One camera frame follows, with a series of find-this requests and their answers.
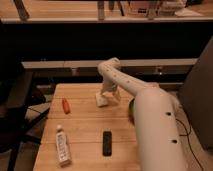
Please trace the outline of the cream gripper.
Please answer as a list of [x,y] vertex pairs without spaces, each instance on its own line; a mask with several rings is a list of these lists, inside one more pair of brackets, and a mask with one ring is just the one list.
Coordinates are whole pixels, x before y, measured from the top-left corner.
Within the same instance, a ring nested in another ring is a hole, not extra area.
[[113,85],[113,86],[103,86],[101,91],[100,91],[100,97],[102,98],[106,98],[106,96],[104,95],[105,92],[111,92],[112,95],[115,97],[115,99],[120,102],[121,101],[121,95],[120,95],[120,91],[118,90],[118,86],[117,85]]

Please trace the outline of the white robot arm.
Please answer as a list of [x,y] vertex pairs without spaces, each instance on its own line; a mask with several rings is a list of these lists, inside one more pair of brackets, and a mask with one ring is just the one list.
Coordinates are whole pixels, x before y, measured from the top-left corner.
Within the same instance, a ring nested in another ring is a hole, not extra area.
[[142,171],[187,171],[187,162],[176,125],[178,100],[159,86],[120,71],[118,58],[101,62],[100,94],[117,94],[120,86],[134,97],[133,118]]

